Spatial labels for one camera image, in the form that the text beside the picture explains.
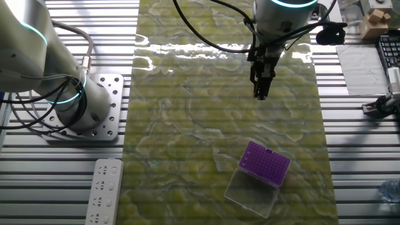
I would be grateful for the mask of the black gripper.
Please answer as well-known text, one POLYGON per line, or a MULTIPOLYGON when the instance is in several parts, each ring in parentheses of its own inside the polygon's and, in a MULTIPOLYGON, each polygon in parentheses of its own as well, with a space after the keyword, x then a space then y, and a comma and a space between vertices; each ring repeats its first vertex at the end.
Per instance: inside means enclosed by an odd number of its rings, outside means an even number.
POLYGON ((281 57, 281 45, 265 46, 259 42, 251 45, 247 61, 251 62, 250 80, 254 85, 253 94, 258 100, 265 100, 271 83, 276 76, 274 71, 281 57))

